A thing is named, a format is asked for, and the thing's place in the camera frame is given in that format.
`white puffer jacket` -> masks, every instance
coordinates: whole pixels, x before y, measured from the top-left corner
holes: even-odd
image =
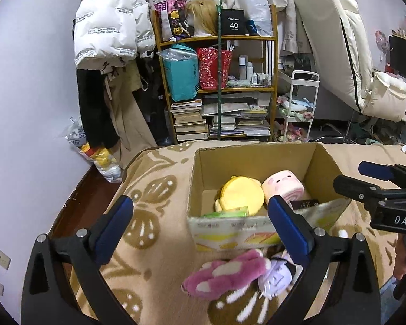
[[[146,0],[82,0],[75,18],[75,65],[102,70],[125,66],[137,52],[153,50],[155,37]]]

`black pants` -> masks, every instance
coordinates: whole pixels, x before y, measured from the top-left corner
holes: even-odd
[[[77,70],[80,115],[91,148],[113,147],[119,136],[104,100],[104,76],[99,70]]]

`snack package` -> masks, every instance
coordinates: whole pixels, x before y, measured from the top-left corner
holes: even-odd
[[[75,121],[71,118],[72,125],[65,130],[66,140],[74,144],[79,153],[88,161],[94,163],[98,171],[110,183],[122,182],[122,169],[113,155],[104,147],[91,148],[86,139],[81,117]]]
[[[186,19],[186,0],[153,0],[161,22],[163,41],[191,38],[192,30]]]
[[[207,219],[215,219],[218,217],[247,217],[249,216],[248,207],[240,207],[237,209],[223,210],[221,212],[213,212],[203,215]]]

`red gift bag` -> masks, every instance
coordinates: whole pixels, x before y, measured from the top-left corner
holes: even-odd
[[[198,48],[200,86],[204,90],[217,90],[218,88],[218,50],[211,48]],[[232,60],[232,52],[221,51],[222,58],[222,86],[227,85],[228,69]]]

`pink fuzzy plush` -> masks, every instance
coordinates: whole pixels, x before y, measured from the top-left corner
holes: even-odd
[[[229,262],[207,262],[187,277],[182,290],[189,295],[217,300],[227,291],[239,290],[265,274],[271,268],[271,261],[262,255],[258,249],[252,249]]]

